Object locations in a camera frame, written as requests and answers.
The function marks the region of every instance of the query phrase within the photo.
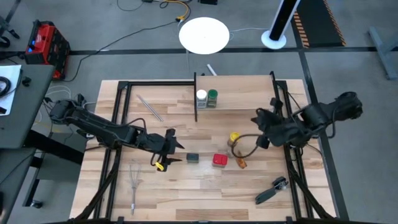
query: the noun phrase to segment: gray floor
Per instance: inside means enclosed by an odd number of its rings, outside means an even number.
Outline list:
[[[272,22],[279,0],[220,0],[218,6],[191,3],[192,18],[215,17],[231,30],[247,27],[267,28]],[[367,35],[369,26],[376,26],[383,37],[398,31],[396,0],[333,0],[329,1],[348,46],[372,46]],[[0,3],[5,15],[12,1]],[[138,0],[121,0],[133,7]],[[135,12],[123,12],[116,0],[107,1],[22,1],[11,25],[21,35],[9,50],[24,50],[34,19],[53,21],[70,41],[73,50],[97,50],[135,30],[157,26],[174,19],[183,9],[169,6],[159,9],[157,3],[145,4]],[[260,30],[238,32],[228,47],[261,46]],[[122,40],[109,49],[182,48],[177,26],[145,31]],[[287,46],[295,47],[292,29],[286,33]],[[75,74],[79,59],[71,56],[68,77]],[[344,91],[356,91],[363,102],[364,114],[357,120],[337,124],[336,138],[330,141],[343,195],[352,220],[396,223],[398,210],[398,109],[395,97],[398,84],[384,78],[377,54],[308,53],[308,64],[320,101],[329,102]],[[189,56],[190,71],[205,72],[211,63],[220,75],[265,74],[275,71],[277,78],[303,78],[296,53],[213,54]],[[184,54],[102,55],[86,59],[79,76],[72,83],[61,83],[73,94],[82,93],[95,101],[101,80],[135,78],[191,78]],[[43,126],[37,129],[48,131]],[[9,223],[43,223],[68,218],[76,182],[71,180],[44,182],[37,198],[49,206],[40,210],[21,208],[17,204]]]

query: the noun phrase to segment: whisk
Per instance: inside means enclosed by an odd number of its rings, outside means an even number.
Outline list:
[[[136,206],[136,191],[139,183],[139,174],[141,172],[141,164],[138,161],[132,160],[129,165],[130,168],[130,181],[132,189],[131,198],[131,215],[134,214],[134,208]]]

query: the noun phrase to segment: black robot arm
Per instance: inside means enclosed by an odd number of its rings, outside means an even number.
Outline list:
[[[356,119],[362,112],[362,103],[356,93],[346,92],[332,103],[310,104],[287,119],[259,108],[256,110],[257,117],[252,121],[263,132],[257,139],[258,146],[268,148],[271,142],[275,146],[290,144],[303,147],[312,136],[324,131],[330,124],[335,125],[335,121]]]
[[[127,146],[158,154],[160,163],[163,162],[164,165],[168,165],[167,155],[174,154],[176,147],[183,149],[174,136],[174,129],[168,129],[165,137],[159,134],[148,134],[145,121],[142,118],[128,124],[115,124],[90,113],[81,106],[81,103],[75,100],[56,102],[50,112],[52,122],[54,124],[74,124],[84,132],[96,136],[100,145],[111,149]],[[131,125],[137,120],[144,122],[143,128]]]

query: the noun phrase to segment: white lamp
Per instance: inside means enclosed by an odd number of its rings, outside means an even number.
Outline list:
[[[208,55],[219,52],[228,44],[229,30],[217,19],[199,17],[182,26],[179,38],[190,52]]]

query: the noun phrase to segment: red box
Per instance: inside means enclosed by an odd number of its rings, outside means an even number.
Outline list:
[[[223,154],[214,154],[213,156],[213,166],[224,168],[228,163],[228,156]]]
[[[54,80],[64,80],[70,46],[53,22],[36,20],[25,51],[29,65],[53,65]]]

